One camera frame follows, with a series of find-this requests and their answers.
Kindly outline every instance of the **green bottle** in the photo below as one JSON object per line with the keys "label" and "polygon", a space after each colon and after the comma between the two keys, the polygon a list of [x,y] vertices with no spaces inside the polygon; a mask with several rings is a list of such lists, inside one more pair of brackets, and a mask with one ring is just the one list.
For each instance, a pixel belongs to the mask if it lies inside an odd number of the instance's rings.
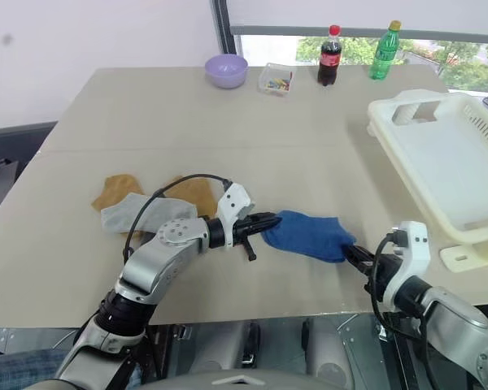
{"label": "green bottle", "polygon": [[384,80],[390,70],[390,65],[396,56],[399,47],[398,32],[401,29],[401,22],[393,20],[390,22],[389,31],[385,33],[377,44],[374,62],[368,70],[368,76],[374,80]]}

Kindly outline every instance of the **brown cloth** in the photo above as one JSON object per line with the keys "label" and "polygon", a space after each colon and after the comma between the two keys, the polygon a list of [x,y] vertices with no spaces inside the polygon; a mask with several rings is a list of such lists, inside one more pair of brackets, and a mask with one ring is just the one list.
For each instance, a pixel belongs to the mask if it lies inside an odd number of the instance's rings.
{"label": "brown cloth", "polygon": [[[176,176],[173,180],[179,180],[182,176]],[[105,179],[102,194],[92,202],[92,207],[101,211],[107,207],[117,205],[129,193],[143,194],[141,186],[137,179],[132,175],[115,175]],[[210,218],[215,216],[217,212],[217,204],[213,193],[211,192],[210,183],[205,178],[195,178],[179,183],[173,188],[170,188],[166,193],[166,197],[174,197],[182,199],[197,206],[198,215],[207,215]]]}
{"label": "brown cloth", "polygon": [[[182,176],[176,176],[173,180],[179,180]],[[187,181],[183,181],[178,185],[170,188],[166,193],[166,197],[174,197],[190,202],[197,206],[197,215],[207,215],[210,218],[215,216],[217,212],[217,203],[211,192],[210,183],[203,177],[197,177]]]}
{"label": "brown cloth", "polygon": [[129,193],[140,193],[143,195],[141,186],[132,175],[115,175],[105,179],[105,185],[101,195],[92,202],[92,207],[101,211],[107,207],[117,205]]}

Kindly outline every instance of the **red label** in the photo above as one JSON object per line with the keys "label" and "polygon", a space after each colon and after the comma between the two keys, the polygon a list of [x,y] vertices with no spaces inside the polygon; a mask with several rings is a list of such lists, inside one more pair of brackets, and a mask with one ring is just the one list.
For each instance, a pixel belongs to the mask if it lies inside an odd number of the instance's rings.
{"label": "red label", "polygon": [[340,54],[322,53],[320,63],[326,67],[336,67],[340,63]]}

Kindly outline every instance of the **blue cloth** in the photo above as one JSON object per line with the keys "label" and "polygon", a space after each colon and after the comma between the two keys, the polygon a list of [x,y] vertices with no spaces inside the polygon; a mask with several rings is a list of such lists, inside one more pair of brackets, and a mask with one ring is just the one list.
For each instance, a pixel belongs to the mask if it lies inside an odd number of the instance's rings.
{"label": "blue cloth", "polygon": [[343,262],[342,246],[356,239],[343,229],[338,218],[317,218],[294,211],[277,214],[282,221],[262,232],[262,238],[273,248],[305,254],[324,262]]}
{"label": "blue cloth", "polygon": [[[54,378],[68,351],[42,349],[0,355],[0,390],[20,390]],[[127,389],[141,386],[141,368],[136,367]]]}

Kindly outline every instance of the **purple bowl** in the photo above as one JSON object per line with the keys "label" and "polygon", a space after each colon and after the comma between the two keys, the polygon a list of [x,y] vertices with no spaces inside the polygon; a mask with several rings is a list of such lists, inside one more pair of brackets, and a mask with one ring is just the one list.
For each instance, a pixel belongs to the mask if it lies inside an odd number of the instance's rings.
{"label": "purple bowl", "polygon": [[208,59],[204,70],[211,82],[219,88],[237,88],[246,80],[247,61],[236,54],[221,54]]}

